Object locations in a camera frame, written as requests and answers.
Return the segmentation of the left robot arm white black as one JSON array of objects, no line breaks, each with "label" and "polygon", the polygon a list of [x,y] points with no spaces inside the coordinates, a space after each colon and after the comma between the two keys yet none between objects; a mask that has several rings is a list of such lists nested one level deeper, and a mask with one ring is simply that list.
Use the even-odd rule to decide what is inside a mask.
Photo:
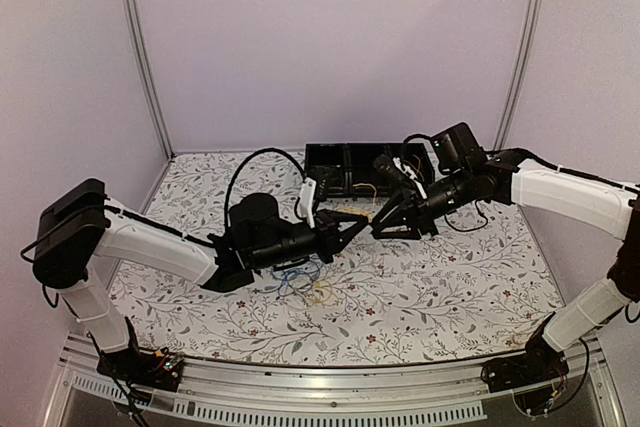
[{"label": "left robot arm white black", "polygon": [[36,280],[60,296],[103,358],[126,380],[138,381],[148,373],[148,359],[131,322],[95,281],[91,259],[138,263],[216,293],[246,287],[265,269],[283,270],[312,257],[329,264],[369,220],[314,209],[311,186],[303,185],[297,223],[280,216],[272,195],[254,193],[231,208],[222,235],[200,239],[128,210],[107,195],[102,181],[89,178],[41,213],[37,237],[20,256]]}]

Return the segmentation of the left arm base electronics board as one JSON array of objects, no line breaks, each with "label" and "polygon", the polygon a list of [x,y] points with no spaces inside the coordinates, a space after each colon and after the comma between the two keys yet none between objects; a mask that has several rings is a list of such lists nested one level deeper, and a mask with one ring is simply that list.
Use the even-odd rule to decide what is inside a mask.
[{"label": "left arm base electronics board", "polygon": [[136,346],[100,353],[97,372],[134,386],[177,392],[184,369],[184,355],[166,348],[147,353]]}]

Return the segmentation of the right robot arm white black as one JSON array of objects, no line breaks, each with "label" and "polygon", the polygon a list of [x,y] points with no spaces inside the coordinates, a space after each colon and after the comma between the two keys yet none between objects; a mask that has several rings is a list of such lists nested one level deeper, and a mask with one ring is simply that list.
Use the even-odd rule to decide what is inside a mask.
[{"label": "right robot arm white black", "polygon": [[438,181],[423,186],[400,161],[381,155],[375,169],[397,187],[375,216],[377,239],[419,239],[438,233],[436,221],[476,201],[516,206],[563,227],[599,233],[617,245],[607,270],[588,268],[582,291],[545,319],[517,362],[517,374],[537,383],[556,364],[554,352],[607,324],[639,300],[639,190],[628,183],[554,166],[523,149],[467,159],[445,158]]}]

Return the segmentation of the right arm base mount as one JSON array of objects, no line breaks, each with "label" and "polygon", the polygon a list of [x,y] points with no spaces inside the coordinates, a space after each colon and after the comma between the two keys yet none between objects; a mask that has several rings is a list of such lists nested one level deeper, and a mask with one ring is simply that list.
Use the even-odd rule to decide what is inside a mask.
[{"label": "right arm base mount", "polygon": [[564,394],[568,373],[564,352],[535,338],[521,354],[486,361],[480,378],[491,393],[518,390],[516,407],[526,415],[539,416],[547,414]]}]

